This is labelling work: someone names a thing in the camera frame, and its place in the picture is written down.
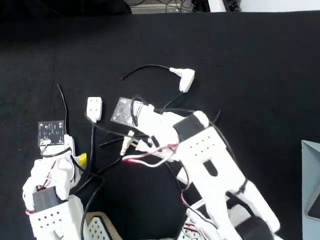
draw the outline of electrical cable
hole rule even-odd
[[[91,175],[92,177],[95,177],[95,178],[99,178],[101,179],[101,184],[96,188],[96,190],[93,192],[93,194],[91,195],[91,197],[89,198],[84,210],[83,210],[83,215],[82,215],[82,219],[81,219],[81,225],[80,225],[80,236],[81,236],[81,240],[85,240],[85,237],[84,237],[84,224],[85,224],[85,220],[86,220],[86,214],[89,210],[89,207],[91,205],[91,203],[93,202],[95,196],[97,195],[97,193],[99,192],[99,190],[102,188],[102,186],[105,184],[106,180],[98,175],[98,174],[95,174],[95,173],[92,173],[90,171],[87,171],[85,169],[83,169],[78,163],[77,161],[74,159],[74,157],[72,155],[70,155],[70,158],[73,162],[73,164],[78,168],[80,169],[81,171],[83,171],[84,173],[88,174],[88,175]]]
[[[92,124],[91,127],[91,147],[90,147],[90,159],[87,164],[87,170],[91,172],[92,166],[94,164],[94,159],[95,159],[95,138],[96,137],[96,128],[95,125]]]
[[[147,102],[146,102],[142,97],[140,97],[139,95],[135,95],[135,96],[133,96],[133,98],[131,99],[131,103],[130,103],[130,115],[131,115],[133,124],[137,127],[137,126],[138,126],[138,117],[135,116],[135,114],[134,114],[134,104],[135,104],[135,101],[136,101],[136,100],[142,101],[144,105],[148,105],[148,104],[147,104]]]
[[[155,108],[156,112],[185,112],[185,113],[194,113],[195,110],[183,109],[183,108]]]
[[[41,157],[43,157],[43,158],[53,158],[53,157],[56,157],[56,156],[65,154],[65,153],[68,152],[68,151],[72,151],[72,150],[71,150],[71,147],[67,147],[65,150],[63,150],[63,151],[61,151],[61,152],[45,155],[45,154],[43,154],[43,153],[46,151],[46,149],[47,149],[47,146],[45,146],[44,149],[42,149],[42,151],[41,151],[41,153],[40,153]]]
[[[169,6],[169,4],[172,2],[173,0],[169,0],[166,4],[165,4],[165,13],[167,13],[168,12],[168,6]]]
[[[208,219],[206,219],[202,214],[200,214],[198,211],[194,210],[187,202],[186,200],[184,199],[184,192],[186,190],[188,190],[188,188],[190,187],[190,177],[189,177],[189,173],[186,169],[186,167],[183,165],[183,163],[180,161],[180,163],[182,164],[182,167],[186,173],[186,179],[187,179],[187,185],[184,189],[182,189],[182,191],[180,192],[180,197],[181,197],[181,200],[182,200],[182,203],[188,208],[190,209],[192,212],[194,212],[195,214],[197,214],[203,221],[205,221],[206,223],[209,223],[211,224],[213,227],[215,227],[217,229],[217,227],[213,224],[213,222],[209,221]]]
[[[123,77],[121,77],[121,80],[126,79],[127,77],[129,77],[131,74],[141,70],[141,69],[145,69],[145,68],[150,68],[150,67],[154,67],[154,68],[162,68],[162,69],[166,69],[166,70],[170,70],[169,67],[167,66],[163,66],[163,65],[158,65],[158,64],[147,64],[147,65],[143,65],[143,66],[139,66],[136,69],[128,72],[126,75],[124,75]]]
[[[163,1],[161,1],[161,0],[156,0],[156,1],[159,2],[159,3],[161,3],[161,4],[166,5],[166,3],[163,2]],[[179,10],[179,7],[176,7],[176,6],[173,6],[173,5],[169,5],[169,4],[168,4],[168,6]],[[185,9],[185,8],[181,8],[181,9],[182,9],[182,10],[185,10],[185,11],[187,11],[187,12],[190,12],[190,13],[194,13],[194,11],[191,11],[191,10],[189,10],[189,9]]]
[[[164,105],[163,109],[166,109],[170,104],[172,104],[173,102],[177,101],[184,93],[180,92],[177,96],[175,96],[173,99],[171,99],[170,101],[168,101],[168,103],[166,105]]]
[[[138,135],[135,135],[134,137],[142,137],[142,139],[148,139],[149,137],[147,136],[147,135],[145,135],[145,134],[138,134]],[[124,138],[123,137],[118,137],[118,138],[115,138],[115,139],[112,139],[112,140],[110,140],[110,141],[106,141],[106,142],[104,142],[104,143],[100,143],[99,144],[99,147],[105,147],[105,146],[108,146],[108,145],[110,145],[110,144],[114,144],[114,143],[116,143],[116,142],[120,142],[120,141],[122,141]]]
[[[129,162],[129,163],[133,163],[133,164],[142,164],[142,165],[145,165],[149,168],[156,168],[156,167],[159,167],[161,164],[165,163],[166,161],[168,161],[173,155],[175,154],[175,152],[173,152],[170,156],[168,156],[167,158],[164,158],[162,159],[161,161],[155,163],[155,164],[149,164],[149,163],[146,163],[145,161],[141,161],[141,160],[126,160],[126,162]]]
[[[99,171],[96,172],[96,174],[97,175],[102,174],[103,172],[114,167],[115,165],[117,165],[120,162],[121,162],[121,156],[116,161],[110,163],[109,165],[105,166],[104,168],[101,168]],[[82,186],[75,191],[74,195],[78,194],[85,186],[87,186],[93,180],[93,178],[94,177],[91,176],[84,184],[82,184]]]
[[[65,100],[64,93],[62,92],[62,89],[59,84],[56,85],[57,88],[59,89],[63,105],[64,105],[64,134],[68,134],[68,108],[67,108],[67,103]]]
[[[233,159],[233,161],[235,162],[235,164],[238,165],[237,159],[236,159],[236,155],[234,150],[232,149],[232,147],[230,146],[227,138],[225,137],[225,135],[222,133],[222,131],[212,122],[209,121],[210,125],[212,127],[214,127],[214,129],[217,131],[217,133],[220,135],[220,137],[222,138],[222,140],[224,141],[224,144],[226,145],[226,148],[229,150],[231,158]]]
[[[138,6],[138,5],[143,4],[145,1],[146,1],[146,0],[142,0],[142,1],[138,2],[138,3],[129,4],[129,6],[130,6],[130,7],[135,7],[135,6]]]
[[[130,136],[130,135],[126,135],[126,134],[123,134],[123,133],[120,133],[120,132],[108,130],[108,129],[106,129],[106,128],[104,128],[104,127],[96,124],[95,122],[92,122],[91,119],[90,119],[86,114],[84,114],[84,116],[85,116],[86,119],[88,119],[88,120],[90,121],[90,123],[92,123],[97,129],[99,129],[99,130],[101,130],[101,131],[103,131],[103,132],[106,132],[106,133],[108,133],[108,134],[113,134],[113,135],[122,136],[122,137],[128,137],[128,138],[131,138],[131,139],[136,138],[135,136]]]

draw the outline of white robotic arm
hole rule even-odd
[[[133,104],[134,114],[137,117],[137,126],[135,126],[131,115],[128,114],[130,105],[130,99],[121,98],[111,120],[135,127],[150,136],[149,144],[152,146],[149,147],[140,140],[136,150],[152,153],[163,159],[169,158],[169,161],[182,162],[205,203],[208,215],[216,226],[216,231],[208,231],[208,223],[201,218],[197,220],[200,222],[199,226],[205,226],[202,230],[208,234],[209,239],[242,239],[235,229],[236,226],[230,221],[226,192],[236,195],[245,202],[254,215],[267,224],[270,233],[275,235],[274,233],[280,229],[279,220],[256,186],[240,171],[214,125],[210,125],[210,121],[203,112],[196,111],[187,119],[172,112],[156,113],[152,105],[137,102]],[[197,131],[192,129],[195,126],[202,128]],[[175,153],[169,148],[164,148],[161,152],[155,151],[157,147],[168,144],[178,144]],[[217,176],[209,174],[204,166],[206,161],[213,163]],[[182,177],[183,174],[179,175],[180,179],[184,179],[186,183],[186,178]]]

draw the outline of wire connector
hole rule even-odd
[[[93,122],[96,123],[101,119],[102,114],[102,98],[99,96],[90,96],[86,104],[86,115]]]
[[[130,147],[131,143],[133,142],[133,136],[135,135],[135,132],[130,130],[129,133],[128,133],[128,136],[125,136],[123,138],[123,143],[122,143],[122,148],[121,148],[121,151],[120,151],[120,156],[124,156],[128,150],[128,148]]]
[[[195,79],[195,70],[190,68],[170,67],[169,71],[181,77],[180,84],[179,84],[180,92],[182,93],[188,92],[192,82]]]

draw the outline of perforated plastic bracket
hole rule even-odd
[[[83,212],[81,200],[70,195],[66,202],[29,216],[33,235],[38,238],[58,231],[63,233],[66,239],[80,239],[80,223]],[[86,224],[83,233],[85,239],[90,239]]]
[[[88,226],[92,240],[111,240],[100,217],[95,216]]]

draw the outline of red and white wire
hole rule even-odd
[[[166,146],[157,147],[153,152],[147,152],[147,153],[139,154],[139,155],[127,155],[122,158],[122,161],[128,162],[128,163],[133,163],[133,164],[142,164],[142,165],[145,165],[149,168],[156,168],[156,167],[160,166],[161,164],[163,164],[164,162],[168,161],[175,154],[175,151],[173,151],[169,157],[164,158],[155,164],[149,164],[149,163],[146,163],[145,161],[142,161],[139,159],[142,159],[146,156],[152,155],[152,154],[159,152],[160,150],[163,150],[163,149],[177,147],[178,145],[179,145],[179,143],[168,144]]]
[[[135,160],[135,159],[127,160],[126,162],[133,163],[133,164],[142,164],[149,168],[156,168],[156,167],[159,167],[161,164],[165,163],[166,161],[168,161],[173,156],[173,154],[175,153],[173,152],[169,157],[164,158],[155,164],[149,164],[149,163],[146,163],[145,161]]]

